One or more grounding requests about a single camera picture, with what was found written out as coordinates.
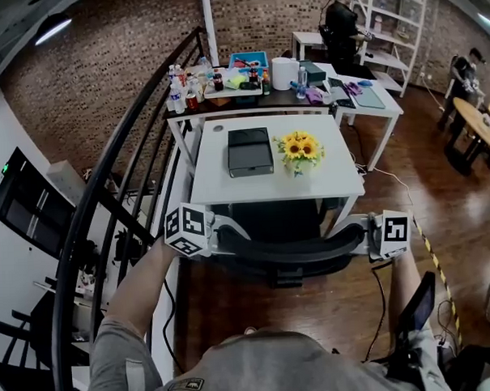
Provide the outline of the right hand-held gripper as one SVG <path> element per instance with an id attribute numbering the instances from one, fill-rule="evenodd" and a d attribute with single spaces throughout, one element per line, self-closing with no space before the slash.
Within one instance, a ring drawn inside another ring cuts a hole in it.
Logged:
<path id="1" fill-rule="evenodd" d="M 368 243 L 361 242 L 351 255 L 369 255 L 370 261 L 394 260 L 410 249 L 411 216 L 402 211 L 384 210 L 381 215 L 348 215 L 328 229 L 326 238 L 331 238 L 347 228 L 368 233 Z"/>

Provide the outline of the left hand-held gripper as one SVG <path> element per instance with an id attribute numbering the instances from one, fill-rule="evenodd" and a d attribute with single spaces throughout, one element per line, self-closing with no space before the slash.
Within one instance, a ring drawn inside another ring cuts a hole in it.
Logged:
<path id="1" fill-rule="evenodd" d="M 236 256 L 236 253 L 213 249 L 215 231 L 230 227 L 244 239 L 250 240 L 248 232 L 233 218 L 214 215 L 205 206 L 181 203 L 166 215 L 164 242 L 181 255 L 192 257 Z"/>

